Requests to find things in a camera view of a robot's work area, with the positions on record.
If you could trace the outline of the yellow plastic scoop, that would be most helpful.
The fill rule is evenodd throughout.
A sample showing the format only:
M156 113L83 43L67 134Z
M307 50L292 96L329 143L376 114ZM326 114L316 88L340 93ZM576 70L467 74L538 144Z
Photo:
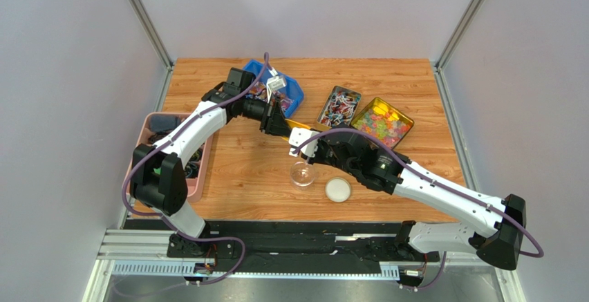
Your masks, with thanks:
M291 134L287 136L281 136L281 138L287 142L290 142L291 140L307 140L310 136L317 133L316 129L312 128L307 124L296 122L291 119L286 119L286 122L291 130Z

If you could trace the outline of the blue plastic candy bin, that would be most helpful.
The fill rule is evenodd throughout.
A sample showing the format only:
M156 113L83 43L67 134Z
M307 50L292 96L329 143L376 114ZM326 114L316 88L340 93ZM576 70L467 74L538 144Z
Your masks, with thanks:
M304 92L295 79L277 71L273 67L269 67L264 71L260 81L250 90L246 98L266 102L268 100L268 92L266 91L265 85L274 76L283 77L286 82L286 86L275 91L274 94L280 99L281 109L285 117L291 118L303 102L305 97Z

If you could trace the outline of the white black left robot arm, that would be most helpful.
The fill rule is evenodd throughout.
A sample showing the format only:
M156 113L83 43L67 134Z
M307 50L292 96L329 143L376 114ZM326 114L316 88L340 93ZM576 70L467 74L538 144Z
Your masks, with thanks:
M152 145L139 144L125 182L130 197L160 214L191 238L202 238L206 222L187 200L185 167L206 141L235 117L260 123L263 133L288 138L280 104L246 97L258 82L254 73L231 68L225 82L207 92L195 111L168 136Z

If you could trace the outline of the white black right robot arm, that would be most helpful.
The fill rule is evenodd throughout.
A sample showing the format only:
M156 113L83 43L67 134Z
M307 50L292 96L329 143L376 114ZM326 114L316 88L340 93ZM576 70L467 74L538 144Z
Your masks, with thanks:
M292 155L310 164L335 167L367 189L416 200L453 218L456 223L404 225L401 241L426 254L448 251L477 255L503 270L515 270L526 226L526 201L477 191L442 178L373 136L352 128L325 132L295 129Z

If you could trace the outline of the white jar lid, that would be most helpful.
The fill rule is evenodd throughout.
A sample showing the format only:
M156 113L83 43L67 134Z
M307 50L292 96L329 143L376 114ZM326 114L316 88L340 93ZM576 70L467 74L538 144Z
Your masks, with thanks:
M351 193L351 185L343 178L332 178L325 185L325 194L332 202L345 202Z

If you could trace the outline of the clear glass jar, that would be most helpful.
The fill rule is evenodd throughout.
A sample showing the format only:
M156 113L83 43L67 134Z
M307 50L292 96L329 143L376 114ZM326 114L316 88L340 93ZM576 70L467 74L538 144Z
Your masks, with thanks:
M290 167L290 181L297 188L309 187L316 177L315 168L307 162L299 161Z

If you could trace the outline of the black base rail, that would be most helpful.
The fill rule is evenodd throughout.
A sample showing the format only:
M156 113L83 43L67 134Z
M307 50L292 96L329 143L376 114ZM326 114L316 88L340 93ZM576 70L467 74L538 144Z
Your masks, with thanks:
M222 271L244 252L240 272L295 274L376 274L385 261L415 266L440 261L439 252L412 249L399 223L211 220L205 235L218 240L195 243L172 234L167 256L208 256Z

